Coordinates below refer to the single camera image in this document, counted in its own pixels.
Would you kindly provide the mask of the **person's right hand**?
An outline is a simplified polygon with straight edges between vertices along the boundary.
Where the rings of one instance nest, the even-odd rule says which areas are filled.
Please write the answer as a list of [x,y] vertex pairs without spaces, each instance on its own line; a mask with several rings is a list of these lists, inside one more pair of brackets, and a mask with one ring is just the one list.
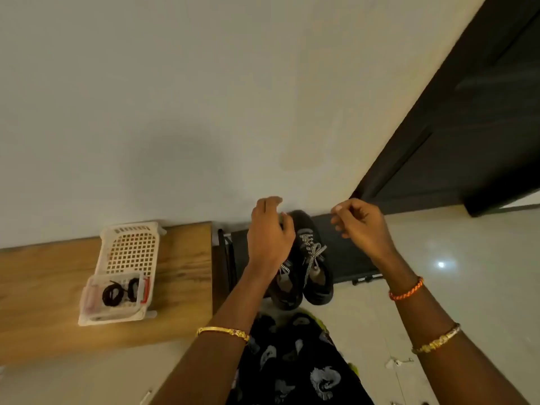
[[360,233],[353,243],[377,266],[384,268],[398,252],[378,206],[360,200]]

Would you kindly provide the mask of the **person's left hand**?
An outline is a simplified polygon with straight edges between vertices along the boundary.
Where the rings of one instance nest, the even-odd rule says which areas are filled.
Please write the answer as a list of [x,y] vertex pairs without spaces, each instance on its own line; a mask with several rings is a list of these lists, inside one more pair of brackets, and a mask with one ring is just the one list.
[[292,217],[278,212],[280,203],[282,198],[278,196],[257,200],[247,234],[249,266],[270,278],[286,261],[295,238]]

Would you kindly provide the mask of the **person's right forearm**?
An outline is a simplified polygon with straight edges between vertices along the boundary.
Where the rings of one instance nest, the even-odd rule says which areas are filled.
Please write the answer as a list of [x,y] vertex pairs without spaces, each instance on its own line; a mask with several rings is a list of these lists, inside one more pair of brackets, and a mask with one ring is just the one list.
[[[449,332],[455,321],[398,253],[379,269],[395,300],[413,348]],[[440,405],[529,405],[469,337],[461,332],[440,349],[417,355]]]

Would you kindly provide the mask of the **person's left forearm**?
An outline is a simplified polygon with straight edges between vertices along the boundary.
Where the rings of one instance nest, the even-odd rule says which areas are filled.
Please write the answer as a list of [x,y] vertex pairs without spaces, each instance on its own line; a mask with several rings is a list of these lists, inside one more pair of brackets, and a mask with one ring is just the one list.
[[[206,326],[252,328],[272,279],[247,265],[241,279]],[[246,343],[220,333],[203,333],[153,396],[150,405],[225,405]]]

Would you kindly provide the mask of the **black shoe rack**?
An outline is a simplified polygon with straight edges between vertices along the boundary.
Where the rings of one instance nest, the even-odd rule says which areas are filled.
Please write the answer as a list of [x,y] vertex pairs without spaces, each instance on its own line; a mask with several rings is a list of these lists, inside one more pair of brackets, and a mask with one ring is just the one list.
[[[342,238],[331,224],[331,215],[312,217],[333,271],[334,283],[351,282],[357,285],[382,278],[371,260],[350,241]],[[238,282],[248,262],[247,228],[239,231],[217,230],[212,246],[213,299],[225,299]]]

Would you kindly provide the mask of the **black shoe with striped laces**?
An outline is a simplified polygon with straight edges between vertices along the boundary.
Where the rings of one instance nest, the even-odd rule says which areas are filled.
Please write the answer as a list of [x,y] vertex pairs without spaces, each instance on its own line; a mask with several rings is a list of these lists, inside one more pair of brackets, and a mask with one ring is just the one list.
[[306,274],[304,261],[301,255],[290,255],[268,287],[272,302],[282,311],[293,311],[301,305]]
[[303,297],[314,306],[330,303],[334,294],[334,278],[324,243],[314,221],[304,211],[289,213],[295,238],[293,250],[299,264],[298,278]]

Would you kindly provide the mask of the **thin gold bangle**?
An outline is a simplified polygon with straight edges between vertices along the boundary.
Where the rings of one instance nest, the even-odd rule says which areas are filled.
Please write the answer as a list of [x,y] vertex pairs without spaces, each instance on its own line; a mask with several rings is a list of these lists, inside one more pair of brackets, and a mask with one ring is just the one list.
[[250,341],[251,336],[243,330],[226,328],[219,326],[205,326],[197,329],[196,336],[198,337],[203,333],[220,333],[234,336],[236,338],[242,339],[246,344]]

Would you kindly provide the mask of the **black printed garment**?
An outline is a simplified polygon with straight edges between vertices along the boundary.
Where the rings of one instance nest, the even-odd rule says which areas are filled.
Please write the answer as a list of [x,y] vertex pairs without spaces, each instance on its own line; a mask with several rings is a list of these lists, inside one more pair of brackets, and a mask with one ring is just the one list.
[[374,405],[319,319],[279,320],[256,317],[226,405]]

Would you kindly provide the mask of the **white plastic basket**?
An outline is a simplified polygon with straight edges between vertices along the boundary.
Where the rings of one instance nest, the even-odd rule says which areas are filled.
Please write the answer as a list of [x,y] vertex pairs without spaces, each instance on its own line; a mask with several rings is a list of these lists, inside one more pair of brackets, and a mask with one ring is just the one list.
[[93,275],[139,271],[151,279],[152,291],[146,314],[138,321],[157,316],[157,312],[149,310],[149,306],[153,297],[160,240],[165,234],[166,230],[155,221],[109,226],[100,234],[100,253]]

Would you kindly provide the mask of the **thick gold bangle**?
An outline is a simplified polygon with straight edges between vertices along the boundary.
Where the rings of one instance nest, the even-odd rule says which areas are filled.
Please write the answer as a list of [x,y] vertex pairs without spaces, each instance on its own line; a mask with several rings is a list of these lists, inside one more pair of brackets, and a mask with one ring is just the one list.
[[441,335],[435,340],[432,340],[431,342],[422,345],[418,348],[412,348],[411,351],[415,354],[428,354],[433,351],[436,351],[440,349],[442,346],[447,344],[451,339],[453,339],[457,334],[461,332],[461,325],[459,323],[455,323],[454,327],[449,330],[449,332]]

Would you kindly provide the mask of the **dark wooden door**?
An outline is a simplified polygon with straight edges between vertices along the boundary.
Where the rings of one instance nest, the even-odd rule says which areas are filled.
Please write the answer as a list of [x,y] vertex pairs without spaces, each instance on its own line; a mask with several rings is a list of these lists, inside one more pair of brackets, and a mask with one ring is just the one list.
[[540,0],[485,0],[352,194],[492,213],[540,190]]

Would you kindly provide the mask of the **clear container with red clasps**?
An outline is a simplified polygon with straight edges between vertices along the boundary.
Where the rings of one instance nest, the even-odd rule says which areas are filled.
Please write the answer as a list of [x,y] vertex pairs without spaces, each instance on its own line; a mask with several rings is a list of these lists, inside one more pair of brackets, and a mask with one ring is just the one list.
[[[140,278],[138,298],[130,302],[127,298],[127,285],[132,278]],[[106,307],[102,301],[102,293],[111,282],[121,284],[125,290],[124,299],[117,307]],[[137,321],[145,317],[146,306],[152,291],[150,277],[144,273],[118,272],[112,274],[95,274],[91,276],[83,288],[79,304],[79,324],[81,326],[114,322]]]

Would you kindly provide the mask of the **light wooden bench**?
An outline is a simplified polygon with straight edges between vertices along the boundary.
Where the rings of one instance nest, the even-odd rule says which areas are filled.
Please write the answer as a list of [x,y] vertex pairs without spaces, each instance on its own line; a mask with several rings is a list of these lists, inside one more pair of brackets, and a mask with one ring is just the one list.
[[161,238],[155,318],[78,326],[100,244],[95,237],[0,250],[0,366],[191,341],[212,318],[212,224],[204,222],[169,227]]

